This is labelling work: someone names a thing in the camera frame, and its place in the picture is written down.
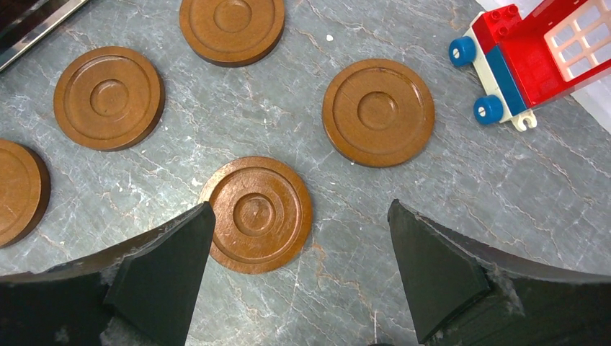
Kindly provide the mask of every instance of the circular center indentation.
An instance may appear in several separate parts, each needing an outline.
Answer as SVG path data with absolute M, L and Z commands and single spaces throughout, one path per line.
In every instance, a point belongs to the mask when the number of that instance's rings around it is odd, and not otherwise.
M 225 0 L 214 11 L 214 23 L 226 32 L 246 29 L 252 18 L 252 10 L 244 0 Z
M 397 114 L 397 103 L 385 92 L 371 92 L 359 102 L 359 119 L 363 125 L 372 130 L 388 128 Z
M 128 99 L 129 91 L 125 84 L 109 79 L 100 82 L 92 90 L 91 105 L 97 114 L 109 117 L 123 110 Z
M 259 193 L 243 196 L 233 209 L 233 221 L 238 230 L 247 236 L 260 236 L 272 224 L 275 217 L 272 202 Z

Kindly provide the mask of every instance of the marble countertop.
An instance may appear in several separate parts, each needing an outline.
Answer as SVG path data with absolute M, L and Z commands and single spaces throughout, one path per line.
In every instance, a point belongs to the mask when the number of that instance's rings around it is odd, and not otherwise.
M 42 271 L 151 229 L 195 205 L 217 168 L 249 155 L 279 159 L 304 179 L 311 237 L 264 275 L 209 259 L 188 345 L 416 345 L 386 222 L 394 198 L 504 251 L 611 274 L 611 135 L 570 98 L 538 110 L 539 126 L 525 133 L 478 125 L 475 71 L 446 56 L 481 11 L 475 0 L 285 3 L 280 44 L 246 68 L 192 52 L 180 0 L 91 0 L 0 74 L 0 138 L 36 150 L 53 186 L 42 223 L 0 249 L 0 275 Z M 155 131 L 112 153 L 70 141 L 53 115 L 62 71 L 105 45 L 142 52 L 167 93 Z M 405 63 L 434 97 L 430 142 L 398 167 L 351 164 L 321 124 L 327 85 L 365 58 Z

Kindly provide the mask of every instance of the red lego brick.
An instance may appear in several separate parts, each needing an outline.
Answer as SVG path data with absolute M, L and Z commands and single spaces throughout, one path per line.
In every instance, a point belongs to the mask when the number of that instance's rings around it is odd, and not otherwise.
M 513 4 L 482 14 L 472 28 L 483 53 L 488 54 L 521 21 L 518 8 Z
M 543 37 L 505 40 L 500 48 L 526 107 L 536 107 L 566 88 Z
M 527 107 L 563 97 L 611 73 L 611 60 L 607 60 L 566 81 L 545 41 L 550 28 L 574 20 L 571 15 L 587 3 L 545 0 L 501 39 L 501 54 Z

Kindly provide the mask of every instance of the wooden disc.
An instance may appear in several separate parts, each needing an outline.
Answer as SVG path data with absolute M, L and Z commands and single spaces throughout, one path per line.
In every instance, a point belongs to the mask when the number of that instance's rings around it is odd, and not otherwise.
M 424 148 L 435 110 L 429 88 L 410 68 L 371 59 L 348 66 L 333 79 L 322 118 L 342 155 L 363 166 L 389 167 Z
M 221 167 L 200 201 L 216 215 L 210 254 L 246 274 L 282 267 L 299 253 L 312 228 L 312 202 L 301 178 L 267 157 L 245 157 Z
M 114 151 L 153 131 L 165 99 L 164 83 L 148 59 L 129 48 L 103 47 L 79 56 L 63 72 L 53 108 L 72 141 Z
M 257 62 L 274 49 L 285 26 L 282 0 L 183 0 L 180 29 L 191 48 L 219 66 Z
M 51 183 L 34 151 L 0 139 L 0 248 L 18 242 L 43 219 Z

